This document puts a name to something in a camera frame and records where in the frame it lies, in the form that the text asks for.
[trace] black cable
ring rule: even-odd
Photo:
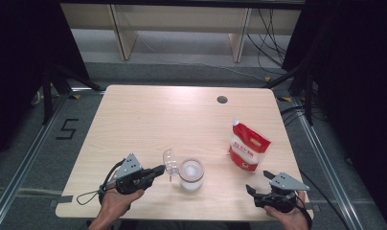
[[[283,65],[278,62],[276,59],[274,59],[272,56],[270,56],[268,53],[266,53],[264,50],[262,50],[254,41],[253,39],[251,38],[251,36],[249,34],[247,34],[247,37],[250,39],[250,41],[253,43],[253,45],[260,51],[262,52],[266,57],[268,57],[271,61],[273,61],[274,63],[276,63],[278,66],[282,67]]]
[[[343,219],[343,217],[340,215],[340,213],[337,211],[337,209],[334,207],[334,205],[330,202],[328,197],[319,189],[319,187],[312,181],[312,179],[307,176],[306,173],[304,173],[302,170],[299,170],[301,174],[315,187],[315,189],[322,195],[322,197],[326,200],[326,202],[330,205],[330,207],[333,209],[334,213],[342,220],[344,226],[347,230],[350,230],[349,225],[347,225],[346,221]]]
[[[295,208],[299,209],[301,213],[304,215],[305,219],[307,220],[307,227],[308,229],[312,229],[312,218],[310,217],[310,214],[307,212],[307,206],[305,203],[297,196],[295,195],[296,199],[301,201],[302,205],[304,207],[299,206],[297,203],[292,203]]]
[[[270,23],[271,23],[271,32],[272,32],[272,37],[270,36],[271,40],[273,41],[275,47],[276,47],[276,50],[277,50],[277,55],[278,57],[280,58],[280,61],[281,63],[284,62],[284,59],[283,59],[283,56],[281,55],[281,52],[278,50],[278,44],[277,44],[277,40],[275,39],[275,33],[274,33],[274,24],[272,23],[272,15],[273,15],[273,12],[274,10],[270,9]]]
[[[290,118],[292,117],[293,115],[297,114],[298,111],[295,111],[295,112],[292,112],[289,116],[287,116],[285,119],[283,119],[283,123],[285,124],[285,122]]]
[[[260,68],[261,68],[263,71],[265,71],[265,72],[267,72],[267,73],[270,73],[270,74],[283,75],[283,74],[281,74],[281,73],[269,71],[269,70],[263,68],[263,67],[262,67],[262,64],[260,63],[260,52],[261,52],[261,51],[259,51],[259,54],[257,55],[257,63],[259,64]]]
[[[95,193],[95,194],[90,199],[88,199],[86,202],[83,202],[83,203],[80,202],[80,197],[81,196],[90,195],[90,194],[93,194],[93,193]],[[80,204],[80,205],[85,205],[85,204],[89,203],[98,193],[99,193],[99,190],[93,191],[93,192],[89,192],[89,193],[86,193],[86,194],[82,194],[82,195],[78,195],[77,196],[77,203]]]
[[[266,44],[266,43],[265,43],[265,45],[267,45],[268,47],[270,47],[270,48],[271,48],[272,50],[274,50],[274,51],[277,51],[277,52],[279,52],[279,53],[285,54],[285,53],[286,53],[286,50],[277,44],[277,41],[276,41],[276,39],[275,39],[275,35],[271,35],[271,33],[269,32],[269,28],[270,28],[270,26],[271,26],[272,31],[273,31],[273,34],[274,34],[274,29],[273,29],[274,25],[273,25],[273,23],[272,23],[272,14],[273,14],[273,11],[270,11],[270,22],[269,22],[268,27],[267,27],[267,25],[266,25],[266,23],[265,23],[265,21],[264,21],[264,18],[262,17],[262,12],[261,12],[260,9],[259,9],[259,16],[260,16],[260,18],[262,19],[262,24],[264,24],[264,27],[265,27],[265,30],[266,30],[266,35],[268,35],[268,36],[270,37],[270,39],[271,39],[271,41],[274,43],[276,49],[270,47],[270,46],[269,46],[268,44]]]
[[[268,48],[270,48],[271,50],[273,50],[273,51],[278,51],[277,49],[274,49],[273,47],[271,47],[270,45],[268,45],[267,43],[265,43],[265,40],[267,39],[268,31],[269,31],[269,28],[270,28],[270,25],[271,25],[271,24],[272,24],[271,21],[270,21],[270,23],[268,24],[268,27],[266,27],[266,25],[264,24],[265,30],[267,31],[267,33],[265,33],[265,35],[264,35],[264,38],[262,38],[262,35],[259,34],[259,37],[260,37],[260,39],[262,40],[262,45],[261,45],[260,47],[262,47],[262,46],[265,44],[265,45],[266,45]]]
[[[292,110],[295,110],[295,109],[304,109],[303,106],[293,106],[293,107],[290,107],[290,108],[287,108],[287,109],[284,109],[283,111],[281,111],[281,116],[283,116],[284,114],[286,114],[287,112],[290,112]]]
[[[125,160],[123,159],[122,161],[118,162],[111,170],[110,172],[107,174],[106,176],[106,179],[104,180],[104,183],[101,185],[100,189],[97,190],[97,191],[93,191],[93,192],[89,192],[89,193],[86,193],[86,194],[82,194],[82,195],[78,195],[77,196],[77,203],[80,204],[80,205],[85,205],[87,203],[89,203],[97,194],[99,193],[105,193],[107,190],[105,189],[106,188],[106,184],[107,182],[109,181],[109,178],[110,178],[110,175],[119,167],[123,164],[123,162],[125,162]],[[86,196],[86,195],[90,195],[90,194],[93,194],[95,193],[90,199],[88,199],[86,202],[80,202],[80,198],[82,196]]]
[[[305,115],[305,113],[300,114],[300,115],[294,117],[294,118],[293,118],[292,120],[290,120],[287,124],[285,124],[285,127],[289,126],[289,124],[291,124],[291,123],[292,123],[293,121],[295,121],[297,118],[300,118],[300,117],[302,117],[302,116],[304,116],[304,115]]]

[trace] red label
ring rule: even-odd
[[[233,132],[246,146],[259,153],[264,153],[271,143],[242,123],[233,126]]]

